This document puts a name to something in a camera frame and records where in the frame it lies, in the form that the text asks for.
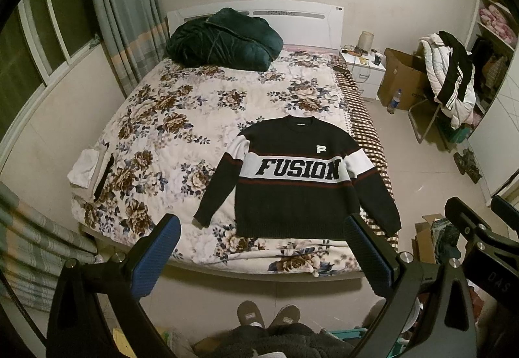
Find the pink folded blanket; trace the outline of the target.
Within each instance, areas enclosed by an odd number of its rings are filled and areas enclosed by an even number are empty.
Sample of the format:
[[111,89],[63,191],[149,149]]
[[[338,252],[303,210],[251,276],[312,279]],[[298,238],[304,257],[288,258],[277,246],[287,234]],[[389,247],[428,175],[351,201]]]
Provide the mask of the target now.
[[517,36],[513,29],[508,25],[507,18],[495,5],[482,7],[478,10],[480,21],[490,29],[491,32],[502,38],[505,43],[514,47]]

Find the right grey slipper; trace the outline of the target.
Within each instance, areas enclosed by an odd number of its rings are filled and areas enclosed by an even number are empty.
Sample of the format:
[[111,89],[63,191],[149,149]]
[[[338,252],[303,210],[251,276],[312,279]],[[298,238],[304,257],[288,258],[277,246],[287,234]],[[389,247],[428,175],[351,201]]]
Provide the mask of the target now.
[[270,328],[279,326],[288,326],[300,321],[301,311],[293,304],[289,304],[281,308],[270,324]]

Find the brown checkered bed sheet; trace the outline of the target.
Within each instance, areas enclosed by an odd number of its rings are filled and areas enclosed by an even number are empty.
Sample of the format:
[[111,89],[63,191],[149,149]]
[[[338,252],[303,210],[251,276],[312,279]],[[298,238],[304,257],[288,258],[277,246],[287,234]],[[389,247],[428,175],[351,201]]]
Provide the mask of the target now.
[[347,67],[346,61],[340,54],[331,55],[330,66],[333,69],[336,84],[341,89],[346,104],[345,111],[350,121],[352,138],[366,152],[380,173],[389,195],[394,198],[384,149],[362,98],[360,88]]

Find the white folded cloth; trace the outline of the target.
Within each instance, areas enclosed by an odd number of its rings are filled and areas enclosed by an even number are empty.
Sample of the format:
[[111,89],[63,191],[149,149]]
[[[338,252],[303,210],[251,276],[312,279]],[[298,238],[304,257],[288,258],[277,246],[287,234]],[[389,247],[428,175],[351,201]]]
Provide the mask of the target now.
[[99,162],[99,151],[95,149],[83,150],[67,174],[69,183],[79,188],[88,188],[93,173]]

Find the small cardboard box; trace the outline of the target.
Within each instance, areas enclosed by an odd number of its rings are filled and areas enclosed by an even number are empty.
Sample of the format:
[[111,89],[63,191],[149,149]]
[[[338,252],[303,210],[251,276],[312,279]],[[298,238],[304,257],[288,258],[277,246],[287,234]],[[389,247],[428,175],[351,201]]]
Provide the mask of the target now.
[[443,219],[441,214],[425,215],[419,223],[414,225],[416,234],[412,240],[413,251],[422,263],[435,264],[432,225],[441,219]]

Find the dark green folded blanket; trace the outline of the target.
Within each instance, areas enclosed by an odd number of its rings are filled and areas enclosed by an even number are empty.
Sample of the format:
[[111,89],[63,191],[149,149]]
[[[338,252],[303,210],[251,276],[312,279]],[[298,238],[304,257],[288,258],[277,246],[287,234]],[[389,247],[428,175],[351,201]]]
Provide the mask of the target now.
[[265,19],[225,7],[179,26],[168,40],[165,53],[187,68],[215,65],[266,71],[282,49],[283,38]]

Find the metal folding chair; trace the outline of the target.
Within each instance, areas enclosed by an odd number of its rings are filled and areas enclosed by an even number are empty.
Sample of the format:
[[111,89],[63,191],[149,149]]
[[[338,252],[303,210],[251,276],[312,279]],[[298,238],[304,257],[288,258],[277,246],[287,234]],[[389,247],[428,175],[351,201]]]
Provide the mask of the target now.
[[418,144],[433,142],[439,151],[449,152],[451,146],[439,126],[441,106],[430,100],[421,100],[410,106],[407,117]]

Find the white black jacket pile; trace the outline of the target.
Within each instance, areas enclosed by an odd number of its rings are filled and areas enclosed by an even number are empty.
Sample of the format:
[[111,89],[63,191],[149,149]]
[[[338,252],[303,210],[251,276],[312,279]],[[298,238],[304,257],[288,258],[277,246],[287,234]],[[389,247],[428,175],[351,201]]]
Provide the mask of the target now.
[[450,119],[450,127],[472,125],[476,106],[472,54],[446,31],[421,37],[419,43],[434,102]]

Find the striped cloth lower left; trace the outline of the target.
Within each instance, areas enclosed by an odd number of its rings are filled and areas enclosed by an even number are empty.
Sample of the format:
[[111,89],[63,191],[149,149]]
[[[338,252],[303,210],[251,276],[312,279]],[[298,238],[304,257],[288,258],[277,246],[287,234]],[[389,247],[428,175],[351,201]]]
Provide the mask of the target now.
[[1,185],[1,270],[23,305],[49,312],[64,263],[92,264],[96,245]]

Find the white bed headboard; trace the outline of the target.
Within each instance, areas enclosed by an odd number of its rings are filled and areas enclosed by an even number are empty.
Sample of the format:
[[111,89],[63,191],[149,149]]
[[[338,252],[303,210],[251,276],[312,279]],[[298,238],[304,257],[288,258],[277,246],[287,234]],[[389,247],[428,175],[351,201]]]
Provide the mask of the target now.
[[296,0],[241,0],[192,6],[166,14],[170,34],[185,22],[209,17],[225,7],[252,18],[265,19],[287,45],[340,50],[344,9]]

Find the cream table lamp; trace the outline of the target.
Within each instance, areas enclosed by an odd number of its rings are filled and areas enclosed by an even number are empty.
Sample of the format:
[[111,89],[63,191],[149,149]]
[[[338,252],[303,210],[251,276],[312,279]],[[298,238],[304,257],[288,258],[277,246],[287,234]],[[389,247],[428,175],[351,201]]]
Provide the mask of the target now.
[[362,52],[370,52],[374,41],[374,34],[368,31],[362,31],[359,36],[357,48]]

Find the black white Fusion sweater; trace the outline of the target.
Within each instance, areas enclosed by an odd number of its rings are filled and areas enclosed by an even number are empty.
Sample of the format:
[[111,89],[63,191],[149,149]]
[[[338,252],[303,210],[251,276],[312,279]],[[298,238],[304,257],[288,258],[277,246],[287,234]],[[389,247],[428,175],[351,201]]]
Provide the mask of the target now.
[[345,239],[345,221],[365,211],[387,235],[401,221],[366,152],[343,129],[315,117],[265,120],[242,130],[211,177],[194,219],[207,227],[234,196],[237,236]]

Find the white nightstand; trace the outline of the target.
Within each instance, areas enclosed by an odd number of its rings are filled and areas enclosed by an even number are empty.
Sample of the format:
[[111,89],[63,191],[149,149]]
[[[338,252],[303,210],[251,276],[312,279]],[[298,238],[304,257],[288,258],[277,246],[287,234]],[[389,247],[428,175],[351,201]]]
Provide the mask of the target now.
[[378,90],[382,84],[385,68],[376,55],[355,56],[343,49],[341,56],[365,100],[378,100]]

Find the plastic water bottle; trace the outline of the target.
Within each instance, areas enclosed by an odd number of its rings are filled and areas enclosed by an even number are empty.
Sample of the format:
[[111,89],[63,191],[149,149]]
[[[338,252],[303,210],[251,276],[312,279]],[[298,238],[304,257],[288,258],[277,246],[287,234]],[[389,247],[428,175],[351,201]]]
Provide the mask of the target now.
[[390,100],[390,102],[388,103],[387,108],[386,108],[386,110],[389,114],[393,115],[395,113],[395,110],[398,108],[398,105],[400,103],[401,95],[402,95],[401,89],[398,89],[397,91],[395,91],[395,94],[393,94],[393,97]]

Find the grey slipper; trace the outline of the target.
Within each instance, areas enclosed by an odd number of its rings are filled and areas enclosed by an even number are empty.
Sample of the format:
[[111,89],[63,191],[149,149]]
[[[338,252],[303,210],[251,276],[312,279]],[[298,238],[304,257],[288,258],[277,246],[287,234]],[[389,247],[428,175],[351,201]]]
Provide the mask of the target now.
[[288,326],[300,321],[301,311],[293,304],[289,304],[281,308],[270,324],[270,328],[279,326]]
[[264,319],[255,302],[246,300],[237,307],[237,318],[241,326],[265,328]]

